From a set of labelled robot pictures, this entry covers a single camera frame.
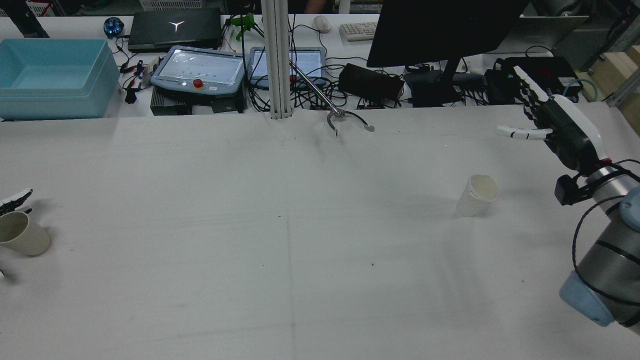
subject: keyboard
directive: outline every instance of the keyboard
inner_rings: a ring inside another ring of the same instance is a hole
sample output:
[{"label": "keyboard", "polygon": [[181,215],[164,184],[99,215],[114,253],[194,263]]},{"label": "keyboard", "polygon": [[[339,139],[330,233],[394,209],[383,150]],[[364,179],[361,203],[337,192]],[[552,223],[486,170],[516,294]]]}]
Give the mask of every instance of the keyboard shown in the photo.
[{"label": "keyboard", "polygon": [[340,34],[347,41],[372,40],[376,33],[378,22],[355,22],[353,24],[341,24]]}]

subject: laptop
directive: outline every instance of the laptop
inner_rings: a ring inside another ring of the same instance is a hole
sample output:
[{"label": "laptop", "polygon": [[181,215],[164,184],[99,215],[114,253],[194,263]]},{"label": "laptop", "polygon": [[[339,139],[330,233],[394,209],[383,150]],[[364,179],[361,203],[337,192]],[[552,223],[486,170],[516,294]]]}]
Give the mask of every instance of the laptop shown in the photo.
[{"label": "laptop", "polygon": [[217,48],[221,36],[218,8],[137,12],[128,49],[132,53],[165,53],[174,45]]},{"label": "laptop", "polygon": [[[524,53],[534,45],[553,49],[588,18],[588,16],[520,17],[500,46],[490,53]],[[533,47],[528,53],[543,51],[546,50]]]}]

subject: computer mouse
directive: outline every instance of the computer mouse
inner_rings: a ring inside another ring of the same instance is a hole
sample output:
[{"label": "computer mouse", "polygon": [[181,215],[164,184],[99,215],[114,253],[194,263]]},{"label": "computer mouse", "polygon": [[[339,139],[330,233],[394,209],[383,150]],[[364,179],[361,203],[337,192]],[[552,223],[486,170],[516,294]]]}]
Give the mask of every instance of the computer mouse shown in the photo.
[{"label": "computer mouse", "polygon": [[108,38],[115,38],[118,35],[122,34],[124,30],[124,23],[117,17],[110,17],[104,21],[104,34],[107,35]]},{"label": "computer mouse", "polygon": [[314,27],[316,28],[316,30],[320,31],[323,34],[331,31],[331,24],[329,23],[329,19],[322,15],[314,17]]}]

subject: laptop logo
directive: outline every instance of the laptop logo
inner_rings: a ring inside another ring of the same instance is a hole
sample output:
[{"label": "laptop logo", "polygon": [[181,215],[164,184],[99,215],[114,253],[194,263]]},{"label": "laptop logo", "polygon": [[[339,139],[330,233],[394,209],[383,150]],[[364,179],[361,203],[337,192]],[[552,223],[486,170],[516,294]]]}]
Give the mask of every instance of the laptop logo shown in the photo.
[{"label": "laptop logo", "polygon": [[169,24],[171,24],[171,25],[175,26],[175,32],[177,33],[177,32],[178,32],[178,26],[179,26],[180,24],[182,24],[183,22],[184,22],[184,21],[180,21],[180,22],[169,22]]}]

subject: light blue plastic bin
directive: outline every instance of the light blue plastic bin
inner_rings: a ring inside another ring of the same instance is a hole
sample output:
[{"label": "light blue plastic bin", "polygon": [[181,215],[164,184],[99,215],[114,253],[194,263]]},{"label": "light blue plastic bin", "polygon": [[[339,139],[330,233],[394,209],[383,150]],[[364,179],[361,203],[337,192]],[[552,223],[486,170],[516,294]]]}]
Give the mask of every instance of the light blue plastic bin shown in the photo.
[{"label": "light blue plastic bin", "polygon": [[104,39],[0,42],[0,117],[90,119],[107,110],[120,73]]}]

